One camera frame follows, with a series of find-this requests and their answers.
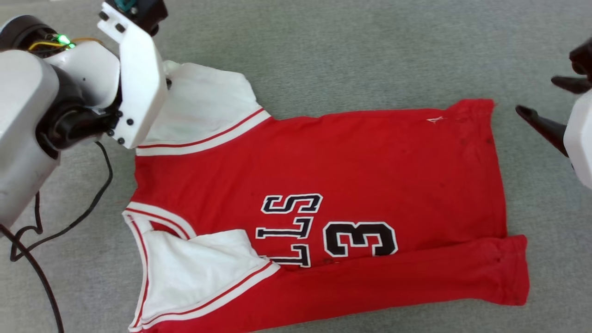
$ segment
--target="gray surface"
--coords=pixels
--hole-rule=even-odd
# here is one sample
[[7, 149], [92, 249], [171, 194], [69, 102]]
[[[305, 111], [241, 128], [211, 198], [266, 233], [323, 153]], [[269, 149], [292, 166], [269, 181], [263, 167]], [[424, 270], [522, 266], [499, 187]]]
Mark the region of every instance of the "gray surface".
[[[389, 309], [271, 332], [592, 332], [592, 191], [570, 163], [515, 115], [515, 103], [566, 120], [574, 98], [549, 78], [570, 73], [568, 52], [592, 32], [589, 0], [167, 0], [156, 37], [166, 59], [244, 73], [280, 118], [378, 108], [446, 108], [490, 97], [509, 230], [529, 238], [526, 306], [477, 300]], [[2, 7], [0, 21], [38, 15], [71, 37], [106, 38], [98, 0]], [[96, 211], [35, 255], [66, 331], [123, 332], [141, 266], [120, 218], [134, 190], [133, 153], [107, 140], [115, 179]], [[100, 151], [78, 147], [45, 185], [47, 233], [71, 221], [105, 178]], [[31, 223], [27, 213], [18, 226]], [[38, 236], [29, 235], [30, 243]], [[0, 331], [52, 332], [49, 304], [0, 240]]]

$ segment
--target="black cable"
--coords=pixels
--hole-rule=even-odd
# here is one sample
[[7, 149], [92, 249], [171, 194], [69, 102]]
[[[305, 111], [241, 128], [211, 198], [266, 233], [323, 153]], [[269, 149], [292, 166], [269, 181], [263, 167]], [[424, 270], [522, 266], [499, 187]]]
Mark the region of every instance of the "black cable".
[[35, 260], [35, 258], [33, 258], [33, 255], [29, 252], [29, 250], [27, 250], [27, 248], [21, 243], [21, 241], [19, 241], [16, 238], [16, 236], [13, 235], [10, 232], [10, 230], [8, 230], [8, 228], [6, 228], [1, 223], [0, 232], [2, 232], [4, 236], [6, 236], [6, 238], [8, 238], [8, 240], [12, 242], [13, 246], [16, 246], [19, 250], [21, 250], [21, 253], [27, 258], [27, 260], [29, 260], [31, 266], [33, 266], [35, 273], [37, 273], [39, 279], [41, 280], [41, 283], [43, 284], [43, 289], [45, 289], [45, 292], [47, 293], [47, 298], [49, 299], [49, 302], [52, 304], [53, 315], [56, 317], [57, 331], [59, 333], [63, 333], [64, 324], [62, 322], [62, 316], [60, 315], [60, 309], [58, 309], [57, 307], [56, 298], [53, 296], [52, 288], [49, 286], [49, 281], [47, 281], [47, 277], [43, 273], [43, 270], [39, 266], [39, 263], [37, 262], [37, 260]]
[[[111, 168], [111, 162], [109, 161], [109, 156], [107, 155], [107, 151], [105, 150], [105, 147], [100, 142], [95, 142], [95, 143], [97, 146], [99, 146], [99, 148], [101, 148], [103, 156], [105, 157], [105, 163], [107, 164], [107, 169], [109, 170], [109, 176], [107, 177], [105, 184], [103, 184], [101, 189], [96, 193], [95, 198], [93, 199], [91, 205], [87, 208], [87, 210], [84, 213], [82, 213], [82, 215], [80, 215], [76, 220], [74, 220], [74, 222], [72, 222], [69, 226], [65, 227], [62, 231], [55, 233], [52, 236], [46, 237], [38, 242], [33, 243], [32, 245], [30, 245], [27, 248], [28, 251], [33, 250], [34, 248], [38, 247], [39, 245], [41, 245], [47, 241], [51, 241], [52, 239], [62, 236], [63, 234], [65, 234], [66, 232], [70, 231], [72, 228], [77, 226], [79, 223], [81, 223], [84, 219], [86, 219], [86, 217], [92, 213], [95, 206], [101, 200], [101, 197], [103, 196], [103, 193], [105, 193], [105, 190], [107, 189], [107, 187], [109, 187], [109, 185], [111, 184], [111, 180], [113, 180], [113, 169]], [[20, 229], [16, 234], [16, 237], [19, 241], [20, 241], [23, 233], [27, 230], [35, 230], [35, 232], [37, 232], [37, 234], [39, 234], [39, 235], [43, 232], [43, 227], [41, 226], [41, 215], [39, 213], [39, 210], [40, 210], [40, 200], [39, 200], [39, 193], [37, 193], [37, 195], [35, 195], [35, 223], [36, 223], [36, 226], [26, 226], [26, 227]], [[17, 261], [20, 258], [22, 258], [23, 255], [24, 255], [24, 253], [22, 251], [21, 251], [21, 253], [17, 254], [17, 247], [13, 243], [11, 250], [10, 250], [10, 260], [12, 262]]]

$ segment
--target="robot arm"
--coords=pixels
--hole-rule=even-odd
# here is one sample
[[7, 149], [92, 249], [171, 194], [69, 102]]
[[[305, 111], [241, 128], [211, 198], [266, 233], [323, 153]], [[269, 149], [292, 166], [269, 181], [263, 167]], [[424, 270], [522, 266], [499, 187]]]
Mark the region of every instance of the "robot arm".
[[9, 228], [59, 164], [60, 151], [103, 133], [125, 148], [146, 137], [167, 96], [152, 36], [162, 0], [107, 0], [97, 41], [77, 43], [26, 15], [0, 30], [0, 224]]
[[580, 181], [592, 188], [592, 39], [570, 53], [572, 68], [584, 77], [554, 76], [556, 86], [582, 94], [575, 102], [567, 125], [539, 117], [531, 109], [518, 105], [516, 112], [547, 141], [571, 160]]

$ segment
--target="black screw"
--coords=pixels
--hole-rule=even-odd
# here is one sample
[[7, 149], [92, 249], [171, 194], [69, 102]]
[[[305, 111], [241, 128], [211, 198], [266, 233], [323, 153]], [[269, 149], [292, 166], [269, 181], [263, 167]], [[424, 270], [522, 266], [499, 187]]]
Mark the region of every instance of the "black screw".
[[99, 17], [100, 17], [100, 18], [101, 18], [101, 20], [103, 20], [103, 21], [108, 21], [108, 20], [109, 20], [109, 15], [105, 14], [105, 12], [104, 12], [104, 11], [101, 11], [101, 12], [99, 13]]

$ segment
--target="red fabric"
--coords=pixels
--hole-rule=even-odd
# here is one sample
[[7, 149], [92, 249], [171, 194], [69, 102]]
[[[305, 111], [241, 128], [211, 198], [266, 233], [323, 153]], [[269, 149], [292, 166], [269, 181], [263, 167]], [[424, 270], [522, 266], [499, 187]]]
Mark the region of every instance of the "red fabric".
[[[492, 111], [490, 100], [463, 100], [445, 111], [268, 119], [216, 148], [138, 156], [132, 201], [183, 217], [197, 235], [245, 229], [259, 255], [293, 257], [291, 245], [306, 244], [311, 261], [311, 268], [282, 266], [204, 318], [151, 331], [264, 329], [459, 298], [524, 304], [526, 240], [503, 239]], [[316, 213], [299, 213], [306, 203], [287, 214], [262, 212], [266, 196], [308, 193], [323, 196]], [[255, 237], [256, 228], [298, 229], [296, 217], [313, 218], [304, 239]], [[329, 222], [384, 222], [398, 250], [372, 257], [380, 240], [368, 236], [368, 246], [331, 256], [323, 238]]]

